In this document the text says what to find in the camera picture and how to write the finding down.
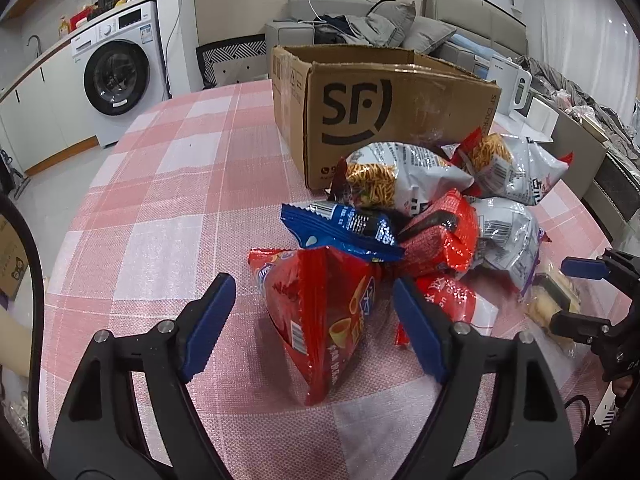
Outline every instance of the blue gripper pad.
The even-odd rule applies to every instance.
[[[603,260],[588,260],[586,258],[567,257],[562,260],[560,271],[565,276],[586,278],[587,280],[602,280],[609,275],[609,268]]]
[[[184,364],[178,372],[184,384],[190,382],[193,376],[203,371],[207,365],[226,318],[236,302],[236,280],[221,272],[202,299],[207,301],[207,306],[187,340]]]
[[[403,280],[394,283],[393,302],[422,370],[444,384],[449,371],[444,363],[440,339]]]

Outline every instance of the snack bag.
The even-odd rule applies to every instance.
[[[468,286],[446,274],[431,274],[415,280],[424,298],[444,310],[453,322],[465,321],[482,335],[490,335],[498,316],[498,308],[476,294]],[[396,345],[409,344],[409,338],[398,324]]]
[[[508,273],[511,283],[523,294],[538,263],[540,242],[545,233],[533,213],[507,198],[467,197],[476,210],[479,243],[474,264]]]
[[[398,233],[404,259],[395,264],[396,271],[414,277],[448,269],[465,272],[477,240],[476,212],[452,189]]]
[[[346,159],[337,193],[355,207],[396,209],[415,216],[450,189],[471,186],[473,177],[426,148],[401,142],[372,142]]]
[[[462,141],[452,162],[473,174],[481,197],[501,196],[536,205],[569,169],[573,153],[556,159],[529,139],[482,136],[478,128]]]
[[[321,201],[306,209],[282,204],[280,219],[303,249],[329,245],[368,262],[394,262],[404,254],[379,212]]]
[[[372,309],[380,269],[332,247],[254,249],[248,263],[285,350],[322,401],[338,380]]]
[[[580,292],[574,283],[550,262],[535,273],[527,298],[527,315],[562,349],[574,355],[575,342],[549,331],[551,318],[559,310],[580,314]]]

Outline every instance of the gray pillow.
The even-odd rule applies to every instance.
[[[378,14],[388,19],[396,27],[385,46],[400,46],[415,18],[415,2],[386,1],[376,4],[370,13]]]
[[[416,16],[414,24],[402,42],[402,48],[430,54],[453,36],[457,27],[424,16]]]

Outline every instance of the red snack bag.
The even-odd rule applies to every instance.
[[[432,274],[415,280],[418,290],[427,301],[435,303],[453,322],[464,321],[482,335],[489,335],[498,316],[498,308],[476,294],[468,286],[446,274]],[[398,324],[396,345],[409,344],[409,338]]]
[[[287,353],[322,401],[344,370],[373,306],[380,268],[332,247],[254,249],[248,263]]]
[[[457,189],[447,191],[400,231],[404,247],[399,274],[423,276],[438,270],[465,272],[478,240],[478,216]]]

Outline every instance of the curtain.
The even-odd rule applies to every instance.
[[[631,122],[639,47],[615,0],[525,0],[529,55]]]

